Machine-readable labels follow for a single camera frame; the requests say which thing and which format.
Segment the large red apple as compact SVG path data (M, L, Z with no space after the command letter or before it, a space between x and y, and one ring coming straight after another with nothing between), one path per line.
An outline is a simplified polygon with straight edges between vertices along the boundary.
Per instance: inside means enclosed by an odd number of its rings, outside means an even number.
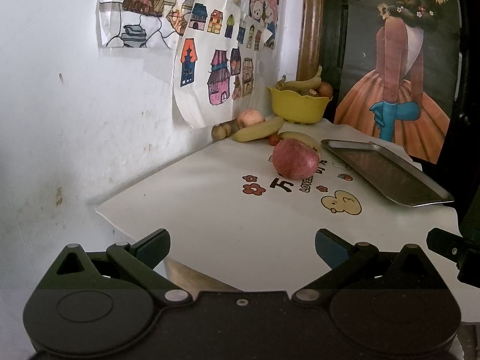
M271 160L277 173L290 180L313 176L320 162L318 152L295 138L280 141L272 152Z

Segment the small red cherry tomato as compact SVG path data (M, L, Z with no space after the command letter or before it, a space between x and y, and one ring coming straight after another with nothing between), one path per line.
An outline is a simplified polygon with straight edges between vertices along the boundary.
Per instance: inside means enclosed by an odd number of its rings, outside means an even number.
M268 144L270 144L270 146L276 146L279 141L281 141L281 138L277 133L272 134L268 137Z

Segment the pale pink apple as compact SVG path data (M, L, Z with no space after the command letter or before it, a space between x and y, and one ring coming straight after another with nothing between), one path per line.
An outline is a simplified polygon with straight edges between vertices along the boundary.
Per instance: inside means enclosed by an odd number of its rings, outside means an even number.
M246 109L236 119L238 129L247 128L263 123L265 118L261 112L255 109Z

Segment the metal rectangular tray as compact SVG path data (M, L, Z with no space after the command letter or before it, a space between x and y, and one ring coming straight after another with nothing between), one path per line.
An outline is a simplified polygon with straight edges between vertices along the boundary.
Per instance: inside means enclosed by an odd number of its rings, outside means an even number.
M394 203L420 207L454 202L446 189L383 146L332 139L321 144Z

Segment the white printed table cloth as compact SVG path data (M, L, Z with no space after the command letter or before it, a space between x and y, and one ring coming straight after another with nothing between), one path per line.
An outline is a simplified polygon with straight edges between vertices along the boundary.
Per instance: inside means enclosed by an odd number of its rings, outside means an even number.
M432 228L458 233L445 205L396 204L322 150L311 180L287 180L266 141L218 141L116 194L97 212L133 239L171 235L170 257L245 291L293 292L328 271L315 251L326 228L383 251L424 245Z

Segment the brown longan fruit right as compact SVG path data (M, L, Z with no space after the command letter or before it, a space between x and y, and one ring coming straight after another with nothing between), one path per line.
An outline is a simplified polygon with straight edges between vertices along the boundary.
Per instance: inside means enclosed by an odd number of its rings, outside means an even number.
M223 123L223 127L226 131L226 136L231 137L236 131L239 130L236 120L230 120L229 122Z

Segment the yellow plastic fruit bowl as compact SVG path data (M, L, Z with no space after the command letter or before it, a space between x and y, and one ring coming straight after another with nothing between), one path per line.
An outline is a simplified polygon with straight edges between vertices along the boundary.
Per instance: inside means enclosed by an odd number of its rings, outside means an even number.
M272 112L292 123L315 125L323 118L331 101L328 97L301 95L292 90L268 88L271 95Z

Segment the brown round fruit in bowl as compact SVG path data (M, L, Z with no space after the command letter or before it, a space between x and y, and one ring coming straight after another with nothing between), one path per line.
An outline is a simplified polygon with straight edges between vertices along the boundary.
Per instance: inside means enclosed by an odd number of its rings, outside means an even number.
M333 87L331 84L325 82L325 81L322 81L319 85L319 87L316 89L316 91L318 92L318 94L321 96L321 97L327 97L327 98L332 98L333 96Z

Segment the banana in yellow bowl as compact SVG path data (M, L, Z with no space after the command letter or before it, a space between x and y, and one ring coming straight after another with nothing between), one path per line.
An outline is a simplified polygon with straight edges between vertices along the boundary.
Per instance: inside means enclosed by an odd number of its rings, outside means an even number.
M277 90L291 90L297 93L308 92L317 89L321 84L322 66L319 66L316 74L309 80L287 80L286 76L275 84Z

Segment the girl with sunflowers poster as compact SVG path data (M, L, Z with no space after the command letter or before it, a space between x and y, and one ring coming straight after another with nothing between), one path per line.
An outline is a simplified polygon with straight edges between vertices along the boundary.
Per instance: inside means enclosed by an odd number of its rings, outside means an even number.
M459 67L458 0L349 0L334 121L435 164Z

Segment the colored houses drawing paper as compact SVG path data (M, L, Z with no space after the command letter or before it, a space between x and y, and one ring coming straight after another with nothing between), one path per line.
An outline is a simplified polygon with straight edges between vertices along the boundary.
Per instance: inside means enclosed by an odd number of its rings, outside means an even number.
M174 100L188 125L219 125L262 105L260 56L270 36L233 0L194 0L173 75Z

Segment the large colored figure drawing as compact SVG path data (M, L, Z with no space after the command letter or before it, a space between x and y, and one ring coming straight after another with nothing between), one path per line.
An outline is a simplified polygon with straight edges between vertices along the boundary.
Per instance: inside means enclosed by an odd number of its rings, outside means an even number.
M174 50L194 0L97 0L99 45Z

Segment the brown wooden frame post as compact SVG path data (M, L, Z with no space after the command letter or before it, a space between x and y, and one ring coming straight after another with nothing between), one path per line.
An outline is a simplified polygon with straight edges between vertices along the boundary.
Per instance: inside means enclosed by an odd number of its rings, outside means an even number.
M303 0L297 80L306 80L317 72L320 58L324 0Z

